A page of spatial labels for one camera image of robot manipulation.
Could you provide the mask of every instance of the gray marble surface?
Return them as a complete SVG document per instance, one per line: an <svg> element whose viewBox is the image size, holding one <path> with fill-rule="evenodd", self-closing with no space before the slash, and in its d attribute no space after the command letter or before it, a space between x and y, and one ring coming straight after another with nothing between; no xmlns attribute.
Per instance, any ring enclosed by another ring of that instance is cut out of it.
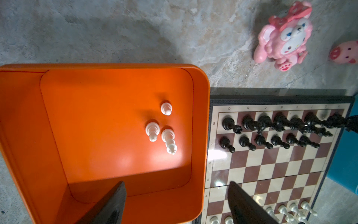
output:
<svg viewBox="0 0 358 224"><path fill-rule="evenodd" d="M357 39L358 1L311 2L309 55L285 73L252 55L269 16L283 16L293 0L2 0L0 65L190 63L207 73L212 94L352 95L358 65L334 64L328 54ZM332 191L356 203L321 196ZM315 223L354 222L331 211L358 208L357 197L339 185L326 181L319 201L325 217ZM1 224L31 223L2 157L0 210Z"/></svg>

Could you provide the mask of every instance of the orange bin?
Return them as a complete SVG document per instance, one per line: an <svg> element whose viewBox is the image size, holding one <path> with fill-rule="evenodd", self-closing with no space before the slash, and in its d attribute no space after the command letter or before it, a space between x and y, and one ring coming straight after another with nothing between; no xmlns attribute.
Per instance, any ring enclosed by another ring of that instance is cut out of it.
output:
<svg viewBox="0 0 358 224"><path fill-rule="evenodd" d="M88 223L120 181L122 223L201 213L210 87L196 66L5 65L0 80L1 152L34 223ZM175 155L149 141L152 121L174 130Z"/></svg>

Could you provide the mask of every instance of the chessboard border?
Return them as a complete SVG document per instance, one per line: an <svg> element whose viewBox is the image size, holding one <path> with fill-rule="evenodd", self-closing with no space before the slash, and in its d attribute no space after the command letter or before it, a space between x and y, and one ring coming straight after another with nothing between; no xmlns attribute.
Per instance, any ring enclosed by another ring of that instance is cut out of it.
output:
<svg viewBox="0 0 358 224"><path fill-rule="evenodd" d="M210 105L209 105L209 129L208 129L208 149L209 149L209 136L211 130L211 117L214 106L223 106L223 105L271 105L271 104L350 104L346 117L350 115L355 97L353 96L227 96L227 95L212 95L210 96ZM326 171L324 172L323 178L318 187L317 193L312 201L312 207L314 206L317 196L322 188L322 184L327 175L329 167L331 165L332 159L338 147L340 138L343 134L343 128L340 130L337 141L333 148L331 157L328 161ZM201 224L200 215L194 219L193 224Z"/></svg>

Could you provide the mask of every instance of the white chess piece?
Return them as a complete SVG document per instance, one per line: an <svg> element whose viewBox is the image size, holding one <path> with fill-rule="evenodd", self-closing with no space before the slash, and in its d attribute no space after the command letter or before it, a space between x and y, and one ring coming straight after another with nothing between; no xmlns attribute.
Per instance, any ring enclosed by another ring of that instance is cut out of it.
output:
<svg viewBox="0 0 358 224"><path fill-rule="evenodd" d="M166 151L172 155L174 155L178 149L177 145L175 144L174 138L175 138L174 131L171 130L170 128L165 129L161 133L161 139L165 142Z"/></svg>
<svg viewBox="0 0 358 224"><path fill-rule="evenodd" d="M295 220L295 218L293 217L293 215L291 215L291 214L287 211L286 206L281 205L281 206L279 207L279 212L286 215L286 221L289 220L288 222L292 222L292 221Z"/></svg>
<svg viewBox="0 0 358 224"><path fill-rule="evenodd" d="M299 222L303 222L304 224L310 224L307 219L305 219L304 217L301 217L301 216L297 216L297 220Z"/></svg>
<svg viewBox="0 0 358 224"><path fill-rule="evenodd" d="M305 216L299 209L298 209L298 207L297 207L297 205L295 204L295 203L292 203L291 205L290 205L290 210L291 211L293 211L293 212L295 212L295 213L297 213L299 216Z"/></svg>
<svg viewBox="0 0 358 224"><path fill-rule="evenodd" d="M216 216L211 217L210 224L219 224L219 219Z"/></svg>
<svg viewBox="0 0 358 224"><path fill-rule="evenodd" d="M145 133L149 136L151 142L155 142L158 139L158 134L160 132L159 125L155 122L150 122L145 127Z"/></svg>
<svg viewBox="0 0 358 224"><path fill-rule="evenodd" d="M295 218L293 218L293 220L290 220L288 216L285 217L285 220L288 222L288 223L291 223L291 224L298 224L297 220Z"/></svg>
<svg viewBox="0 0 358 224"><path fill-rule="evenodd" d="M271 207L266 208L266 212L278 223L280 220L275 216L274 210Z"/></svg>
<svg viewBox="0 0 358 224"><path fill-rule="evenodd" d="M226 217L224 222L225 224L234 224L234 220L232 219L231 216Z"/></svg>
<svg viewBox="0 0 358 224"><path fill-rule="evenodd" d="M171 111L173 110L173 107L171 106L170 103L163 103L161 106L160 106L160 110L163 114L165 115L170 115L171 114Z"/></svg>
<svg viewBox="0 0 358 224"><path fill-rule="evenodd" d="M317 216L317 215L318 215L318 213L310 207L310 204L309 204L307 201L303 201L303 202L301 203L301 207L302 207L303 209L309 210L310 213L311 213L312 215L314 215L314 216Z"/></svg>

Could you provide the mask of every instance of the pink pig toy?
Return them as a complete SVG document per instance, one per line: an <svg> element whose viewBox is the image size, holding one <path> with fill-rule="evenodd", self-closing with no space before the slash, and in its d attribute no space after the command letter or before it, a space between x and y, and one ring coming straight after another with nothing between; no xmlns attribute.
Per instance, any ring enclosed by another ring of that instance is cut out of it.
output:
<svg viewBox="0 0 358 224"><path fill-rule="evenodd" d="M333 48L329 58L338 64L358 63L358 40L341 43Z"/></svg>
<svg viewBox="0 0 358 224"><path fill-rule="evenodd" d="M275 68L288 71L293 65L301 64L307 56L306 42L312 33L312 24L308 20L312 12L309 2L296 1L287 16L271 16L258 35L259 45L253 58L256 63L266 57L275 59Z"/></svg>

